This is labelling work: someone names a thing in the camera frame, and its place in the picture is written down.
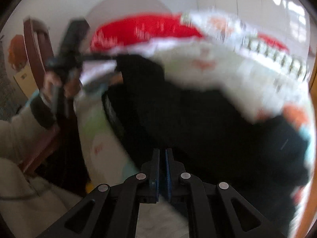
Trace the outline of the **white sleeve forearm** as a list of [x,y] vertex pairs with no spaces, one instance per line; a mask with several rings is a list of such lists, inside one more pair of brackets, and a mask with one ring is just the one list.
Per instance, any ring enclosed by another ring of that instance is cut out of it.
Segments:
[[42,94],[11,121],[1,121],[1,217],[15,237],[37,237],[81,200],[41,177],[26,177],[18,167],[53,123]]

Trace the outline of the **person's left hand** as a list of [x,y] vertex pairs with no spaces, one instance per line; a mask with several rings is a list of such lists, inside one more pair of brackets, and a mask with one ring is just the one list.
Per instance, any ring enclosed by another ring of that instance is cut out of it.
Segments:
[[53,99],[53,88],[63,88],[66,98],[74,98],[82,88],[80,81],[81,70],[76,69],[70,73],[70,79],[62,84],[60,77],[53,71],[48,71],[44,77],[44,84],[40,91],[42,101],[51,108]]

